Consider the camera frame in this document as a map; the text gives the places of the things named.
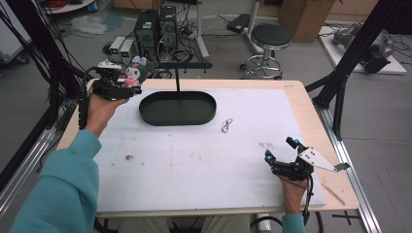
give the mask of black tray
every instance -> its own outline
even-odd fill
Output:
[[[139,112],[154,126],[198,125],[215,117],[216,101],[202,91],[159,91],[142,100]]]

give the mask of box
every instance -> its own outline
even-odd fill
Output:
[[[114,0],[117,9],[155,9],[159,10],[163,0]]]
[[[295,43],[314,42],[335,0],[285,0],[279,22],[293,34]]]

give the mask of teal sleeve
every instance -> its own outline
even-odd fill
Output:
[[[92,232],[99,182],[92,158],[100,148],[81,130],[68,149],[51,153],[10,232]]]
[[[287,214],[282,217],[283,233],[305,233],[306,228],[303,224],[301,214]]]

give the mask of person's hand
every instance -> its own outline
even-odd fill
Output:
[[[283,186],[283,206],[286,214],[300,214],[300,201],[305,193],[308,181],[292,182],[288,178],[279,177]]]
[[[107,122],[115,113],[116,108],[127,101],[128,99],[109,101],[99,95],[91,94],[88,102],[88,118],[85,129],[92,132],[98,138],[106,128]]]

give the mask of wrist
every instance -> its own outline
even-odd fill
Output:
[[[100,137],[103,130],[106,128],[107,123],[88,123],[85,127],[86,130],[93,133],[97,138]]]

